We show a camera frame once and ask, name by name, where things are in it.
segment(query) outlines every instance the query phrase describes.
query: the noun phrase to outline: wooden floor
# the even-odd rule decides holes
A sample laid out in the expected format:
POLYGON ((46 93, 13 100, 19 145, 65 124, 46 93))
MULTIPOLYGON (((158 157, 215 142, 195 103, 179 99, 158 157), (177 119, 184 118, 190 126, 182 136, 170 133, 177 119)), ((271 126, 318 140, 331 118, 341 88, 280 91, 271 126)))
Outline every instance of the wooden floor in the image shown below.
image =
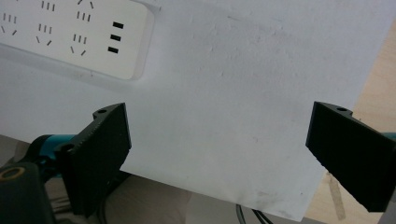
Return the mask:
MULTIPOLYGON (((380 132, 396 132, 396 21, 353 111, 353 117, 380 132)), ((368 213, 325 174, 305 216, 324 223, 373 224, 382 214, 368 213)))

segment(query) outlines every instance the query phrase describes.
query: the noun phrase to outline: white power strip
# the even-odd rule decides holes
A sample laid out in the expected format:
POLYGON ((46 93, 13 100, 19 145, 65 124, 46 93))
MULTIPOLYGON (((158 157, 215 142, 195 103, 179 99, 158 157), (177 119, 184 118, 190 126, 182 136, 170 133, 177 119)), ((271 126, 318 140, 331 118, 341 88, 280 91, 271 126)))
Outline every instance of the white power strip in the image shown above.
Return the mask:
POLYGON ((0 1, 0 43, 122 79, 143 73, 152 24, 129 0, 0 1))

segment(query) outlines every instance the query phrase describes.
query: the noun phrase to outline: power outlet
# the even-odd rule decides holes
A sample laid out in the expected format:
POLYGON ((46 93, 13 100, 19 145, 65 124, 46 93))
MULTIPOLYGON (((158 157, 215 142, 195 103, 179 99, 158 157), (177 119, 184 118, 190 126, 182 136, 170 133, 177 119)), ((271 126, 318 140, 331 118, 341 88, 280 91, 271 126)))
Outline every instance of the power outlet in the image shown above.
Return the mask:
POLYGON ((0 43, 122 79, 139 78, 152 13, 129 0, 1 0, 0 43))

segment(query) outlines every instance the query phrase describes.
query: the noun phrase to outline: usb port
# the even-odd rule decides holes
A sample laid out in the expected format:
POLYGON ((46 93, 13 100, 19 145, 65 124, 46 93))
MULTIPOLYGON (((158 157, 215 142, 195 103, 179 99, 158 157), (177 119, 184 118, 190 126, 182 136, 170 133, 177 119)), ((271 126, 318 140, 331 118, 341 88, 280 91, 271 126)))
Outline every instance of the usb port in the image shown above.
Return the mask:
POLYGON ((110 39, 121 41, 121 37, 119 35, 111 35, 110 39))
POLYGON ((117 28, 120 28, 120 29, 123 29, 123 24, 119 23, 119 22, 116 22, 116 21, 113 21, 113 26, 117 27, 117 28))
POLYGON ((115 49, 115 48, 108 47, 107 50, 110 51, 110 52, 113 52, 113 53, 119 53, 119 50, 115 49))

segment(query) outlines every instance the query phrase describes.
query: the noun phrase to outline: white tabletop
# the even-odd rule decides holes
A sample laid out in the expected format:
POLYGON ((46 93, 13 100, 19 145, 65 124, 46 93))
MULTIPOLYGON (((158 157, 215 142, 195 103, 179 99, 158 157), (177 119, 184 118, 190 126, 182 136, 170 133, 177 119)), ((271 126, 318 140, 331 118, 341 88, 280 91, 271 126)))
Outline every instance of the white tabletop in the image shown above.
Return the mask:
POLYGON ((125 102, 123 170, 301 219, 323 172, 304 146, 312 105, 352 108, 396 2, 145 2, 156 21, 135 81, 0 46, 0 134, 77 133, 125 102))

